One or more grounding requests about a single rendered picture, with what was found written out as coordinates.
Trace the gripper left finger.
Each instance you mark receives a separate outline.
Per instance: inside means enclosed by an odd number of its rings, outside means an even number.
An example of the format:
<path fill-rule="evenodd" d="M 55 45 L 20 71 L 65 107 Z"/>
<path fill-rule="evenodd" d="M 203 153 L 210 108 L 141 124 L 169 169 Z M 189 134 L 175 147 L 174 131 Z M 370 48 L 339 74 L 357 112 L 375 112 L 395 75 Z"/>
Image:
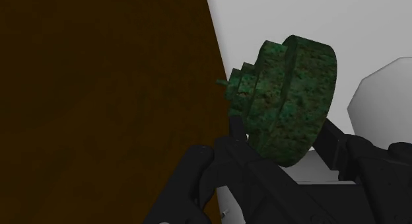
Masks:
<path fill-rule="evenodd" d="M 184 153 L 143 224 L 212 224 L 204 208 L 221 186 L 232 190 L 245 224 L 335 224 L 284 170 L 248 145 L 238 116 L 213 147 L 192 145 Z"/>

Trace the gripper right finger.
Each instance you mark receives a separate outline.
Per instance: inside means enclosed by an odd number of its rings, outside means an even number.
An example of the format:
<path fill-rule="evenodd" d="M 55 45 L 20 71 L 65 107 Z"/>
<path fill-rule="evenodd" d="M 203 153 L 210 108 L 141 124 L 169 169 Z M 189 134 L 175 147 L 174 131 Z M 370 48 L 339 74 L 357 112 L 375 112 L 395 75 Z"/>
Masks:
<path fill-rule="evenodd" d="M 313 148 L 340 181 L 362 185 L 376 224 L 412 224 L 412 143 L 381 149 L 326 120 Z"/>

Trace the green stepped round object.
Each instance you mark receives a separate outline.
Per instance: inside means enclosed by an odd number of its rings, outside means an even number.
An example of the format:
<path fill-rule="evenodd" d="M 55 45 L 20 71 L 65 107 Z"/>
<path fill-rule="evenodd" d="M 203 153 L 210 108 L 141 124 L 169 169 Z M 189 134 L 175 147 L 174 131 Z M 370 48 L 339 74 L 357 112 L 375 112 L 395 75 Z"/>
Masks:
<path fill-rule="evenodd" d="M 256 62 L 243 63 L 225 87 L 228 115 L 241 116 L 250 146 L 282 167 L 299 162 L 327 118 L 337 80 L 337 58 L 327 44 L 290 35 L 266 40 Z"/>

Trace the white rounded object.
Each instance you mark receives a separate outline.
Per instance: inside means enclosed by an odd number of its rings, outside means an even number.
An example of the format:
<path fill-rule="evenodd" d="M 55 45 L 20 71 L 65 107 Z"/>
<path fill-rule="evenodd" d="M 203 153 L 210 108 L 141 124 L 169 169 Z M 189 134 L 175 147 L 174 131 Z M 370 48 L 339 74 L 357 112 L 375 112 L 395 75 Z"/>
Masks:
<path fill-rule="evenodd" d="M 412 143 L 412 57 L 400 57 L 365 77 L 347 112 L 354 133 L 379 148 Z"/>

